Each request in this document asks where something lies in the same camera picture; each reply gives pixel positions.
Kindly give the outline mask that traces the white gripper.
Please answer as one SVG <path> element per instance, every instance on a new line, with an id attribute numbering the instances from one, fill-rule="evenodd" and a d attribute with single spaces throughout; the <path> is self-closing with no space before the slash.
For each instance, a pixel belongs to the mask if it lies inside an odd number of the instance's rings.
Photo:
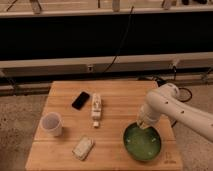
<path id="1" fill-rule="evenodd" d="M 159 121 L 160 116 L 159 112 L 152 109 L 149 105 L 144 104 L 137 115 L 136 123 L 141 129 L 146 129 L 154 126 Z"/>

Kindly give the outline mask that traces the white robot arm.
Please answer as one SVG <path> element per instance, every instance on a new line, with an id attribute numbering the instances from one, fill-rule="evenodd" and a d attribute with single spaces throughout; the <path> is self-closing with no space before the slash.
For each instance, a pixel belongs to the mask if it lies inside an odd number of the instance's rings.
<path id="1" fill-rule="evenodd" d="M 213 142 L 213 114 L 180 102 L 179 95 L 179 88 L 172 83 L 149 91 L 138 114 L 137 125 L 142 129 L 154 126 L 164 114 Z"/>

